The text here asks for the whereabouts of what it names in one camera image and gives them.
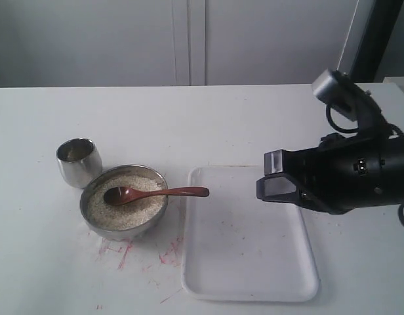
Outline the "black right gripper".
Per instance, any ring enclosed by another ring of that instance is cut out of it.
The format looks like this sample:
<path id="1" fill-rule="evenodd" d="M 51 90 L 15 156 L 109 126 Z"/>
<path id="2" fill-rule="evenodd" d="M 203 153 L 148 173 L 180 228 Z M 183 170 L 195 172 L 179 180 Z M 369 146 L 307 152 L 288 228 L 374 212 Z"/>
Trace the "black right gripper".
<path id="1" fill-rule="evenodd" d="M 346 147 L 264 154 L 256 197 L 339 215 L 404 203 L 404 136 Z"/>

